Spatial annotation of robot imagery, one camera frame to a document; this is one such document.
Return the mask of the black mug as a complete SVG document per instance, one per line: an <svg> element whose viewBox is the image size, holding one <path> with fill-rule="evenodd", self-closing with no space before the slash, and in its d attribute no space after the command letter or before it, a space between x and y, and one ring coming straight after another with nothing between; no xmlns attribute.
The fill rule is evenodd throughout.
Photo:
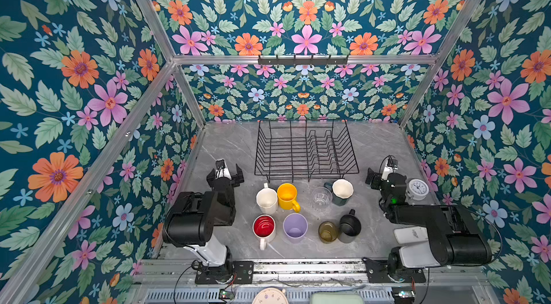
<svg viewBox="0 0 551 304"><path fill-rule="evenodd" d="M354 209L351 209L347 214L340 218L338 239L342 243L349 244L354 242L361 231L362 223L357 218L356 211Z"/></svg>

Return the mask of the white mug red interior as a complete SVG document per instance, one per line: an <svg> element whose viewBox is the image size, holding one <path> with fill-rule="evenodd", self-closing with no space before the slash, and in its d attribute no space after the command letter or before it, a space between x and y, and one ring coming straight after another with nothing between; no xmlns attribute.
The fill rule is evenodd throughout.
<svg viewBox="0 0 551 304"><path fill-rule="evenodd" d="M259 248L265 250L277 233L276 221L270 215L261 215L253 223L253 233L259 239Z"/></svg>

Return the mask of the lilac plastic cup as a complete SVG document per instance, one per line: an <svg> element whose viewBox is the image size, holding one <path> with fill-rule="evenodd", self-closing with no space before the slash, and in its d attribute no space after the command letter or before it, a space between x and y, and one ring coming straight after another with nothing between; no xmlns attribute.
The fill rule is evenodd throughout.
<svg viewBox="0 0 551 304"><path fill-rule="evenodd" d="M292 243L299 243L308 232L309 224L305 216L292 213L284 219L283 229L286 237Z"/></svg>

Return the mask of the aluminium front rail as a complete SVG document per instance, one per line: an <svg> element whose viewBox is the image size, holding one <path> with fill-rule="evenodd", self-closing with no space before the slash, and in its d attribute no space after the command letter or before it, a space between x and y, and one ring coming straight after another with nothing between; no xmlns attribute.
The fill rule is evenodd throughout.
<svg viewBox="0 0 551 304"><path fill-rule="evenodd" d="M134 282L140 284L175 284L178 279L193 283L195 278L215 270L206 268L185 270L189 260L147 260ZM277 282L298 283L335 282L341 284L437 285L475 286L488 285L489 280L479 268L444 267L428 270L403 270L389 275L383 261L367 258L341 259L256 259L236 263L236 284Z"/></svg>

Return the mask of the clear glass cup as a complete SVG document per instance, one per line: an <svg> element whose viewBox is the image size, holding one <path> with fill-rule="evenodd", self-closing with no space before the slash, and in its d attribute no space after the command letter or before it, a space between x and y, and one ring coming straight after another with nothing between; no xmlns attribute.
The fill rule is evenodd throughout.
<svg viewBox="0 0 551 304"><path fill-rule="evenodd" d="M315 210L327 209L332 202L332 193L325 187L314 189L311 195Z"/></svg>

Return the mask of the olive tinted glass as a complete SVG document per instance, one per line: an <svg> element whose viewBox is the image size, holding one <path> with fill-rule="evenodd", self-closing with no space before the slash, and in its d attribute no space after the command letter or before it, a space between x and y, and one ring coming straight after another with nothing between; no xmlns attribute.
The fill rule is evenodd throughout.
<svg viewBox="0 0 551 304"><path fill-rule="evenodd" d="M318 228L319 239L324 244L333 243L339 236L339 228L333 222L325 221Z"/></svg>

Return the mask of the small white alarm clock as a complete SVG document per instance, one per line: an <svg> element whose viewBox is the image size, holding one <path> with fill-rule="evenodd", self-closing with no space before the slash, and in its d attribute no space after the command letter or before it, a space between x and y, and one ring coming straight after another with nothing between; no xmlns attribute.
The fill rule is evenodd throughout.
<svg viewBox="0 0 551 304"><path fill-rule="evenodd" d="M414 201L423 201L429 193L429 185L421 179L411 179L407 184L406 194Z"/></svg>

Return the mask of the black hook rail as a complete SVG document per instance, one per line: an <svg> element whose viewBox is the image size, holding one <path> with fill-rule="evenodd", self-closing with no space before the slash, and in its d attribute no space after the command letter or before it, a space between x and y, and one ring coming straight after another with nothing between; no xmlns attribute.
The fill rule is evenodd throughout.
<svg viewBox="0 0 551 304"><path fill-rule="evenodd" d="M324 67L327 65L346 65L349 62L347 56L323 56L323 55L286 55L286 56L259 56L257 63L259 65L282 65L282 66L296 66L296 65L313 65Z"/></svg>

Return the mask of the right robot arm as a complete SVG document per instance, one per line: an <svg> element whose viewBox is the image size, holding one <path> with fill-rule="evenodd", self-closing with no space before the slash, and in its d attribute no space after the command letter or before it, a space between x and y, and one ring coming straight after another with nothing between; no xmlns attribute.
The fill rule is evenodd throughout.
<svg viewBox="0 0 551 304"><path fill-rule="evenodd" d="M409 202L429 193L425 181L368 169L366 184L380 192L379 208L385 218L407 226L404 235L395 234L400 246L389 254L389 272L447 265L476 267L492 262L489 243L464 206Z"/></svg>

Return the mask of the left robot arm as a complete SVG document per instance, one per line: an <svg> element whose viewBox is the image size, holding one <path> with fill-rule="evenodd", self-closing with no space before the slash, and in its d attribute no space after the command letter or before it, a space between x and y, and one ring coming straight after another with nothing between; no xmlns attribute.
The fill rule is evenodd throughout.
<svg viewBox="0 0 551 304"><path fill-rule="evenodd" d="M235 221L235 188L244 182L241 167L230 173L222 160L207 175L209 191L182 192L169 209L162 230L165 242L192 252L209 268L229 264L231 253L214 235L215 227Z"/></svg>

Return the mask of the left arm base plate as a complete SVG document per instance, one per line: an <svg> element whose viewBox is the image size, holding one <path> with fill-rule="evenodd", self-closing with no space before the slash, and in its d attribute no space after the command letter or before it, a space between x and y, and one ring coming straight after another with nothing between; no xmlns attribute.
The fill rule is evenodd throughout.
<svg viewBox="0 0 551 304"><path fill-rule="evenodd" d="M232 261L222 266L201 266L197 271L196 285L248 285L253 282L253 261Z"/></svg>

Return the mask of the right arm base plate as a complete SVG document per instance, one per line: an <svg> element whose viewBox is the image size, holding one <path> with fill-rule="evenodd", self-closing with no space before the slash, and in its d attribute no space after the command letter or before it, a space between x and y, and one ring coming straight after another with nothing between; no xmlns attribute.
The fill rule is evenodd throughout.
<svg viewBox="0 0 551 304"><path fill-rule="evenodd" d="M422 268L404 268L399 260L363 258L369 283L426 283Z"/></svg>

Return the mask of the green sponge block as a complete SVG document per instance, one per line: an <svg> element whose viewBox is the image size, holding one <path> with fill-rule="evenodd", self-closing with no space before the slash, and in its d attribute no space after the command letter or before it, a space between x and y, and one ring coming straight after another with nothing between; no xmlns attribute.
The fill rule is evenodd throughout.
<svg viewBox="0 0 551 304"><path fill-rule="evenodd" d="M322 292L313 293L310 304L364 304L363 298L357 293Z"/></svg>

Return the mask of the green mug white interior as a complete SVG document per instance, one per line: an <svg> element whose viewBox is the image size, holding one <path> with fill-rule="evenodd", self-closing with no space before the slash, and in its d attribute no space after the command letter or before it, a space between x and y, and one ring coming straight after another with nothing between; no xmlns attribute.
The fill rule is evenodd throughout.
<svg viewBox="0 0 551 304"><path fill-rule="evenodd" d="M354 187L346 179L326 182L324 188L331 192L331 202L337 206L344 206L354 193Z"/></svg>

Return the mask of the cream white octagonal mug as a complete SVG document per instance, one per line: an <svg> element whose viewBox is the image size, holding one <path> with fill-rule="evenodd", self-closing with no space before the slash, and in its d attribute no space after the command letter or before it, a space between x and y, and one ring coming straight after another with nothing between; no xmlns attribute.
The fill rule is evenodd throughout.
<svg viewBox="0 0 551 304"><path fill-rule="evenodd" d="M265 215L274 215L278 209L278 195L276 190L271 189L268 183L257 193L256 204Z"/></svg>

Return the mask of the yellow plastic mug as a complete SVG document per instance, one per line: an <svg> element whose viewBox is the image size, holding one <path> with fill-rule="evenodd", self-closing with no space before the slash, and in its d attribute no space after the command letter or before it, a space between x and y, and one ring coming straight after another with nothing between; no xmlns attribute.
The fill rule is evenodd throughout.
<svg viewBox="0 0 551 304"><path fill-rule="evenodd" d="M301 212L297 196L298 190L293 184L285 183L277 189L278 205L284 210L293 210L296 213Z"/></svg>

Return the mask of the white box right side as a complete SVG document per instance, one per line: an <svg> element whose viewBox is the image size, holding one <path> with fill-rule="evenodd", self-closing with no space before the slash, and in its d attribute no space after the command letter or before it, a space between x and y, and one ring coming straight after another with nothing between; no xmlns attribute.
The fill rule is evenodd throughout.
<svg viewBox="0 0 551 304"><path fill-rule="evenodd" d="M409 245L428 241L428 232L425 227L403 227L393 232L400 245Z"/></svg>

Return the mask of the round beige plate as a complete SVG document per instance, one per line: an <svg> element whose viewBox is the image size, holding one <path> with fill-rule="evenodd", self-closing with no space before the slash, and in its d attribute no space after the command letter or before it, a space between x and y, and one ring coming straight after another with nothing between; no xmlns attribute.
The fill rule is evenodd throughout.
<svg viewBox="0 0 551 304"><path fill-rule="evenodd" d="M289 304L289 301L285 291L278 288L265 288L255 296L252 304Z"/></svg>

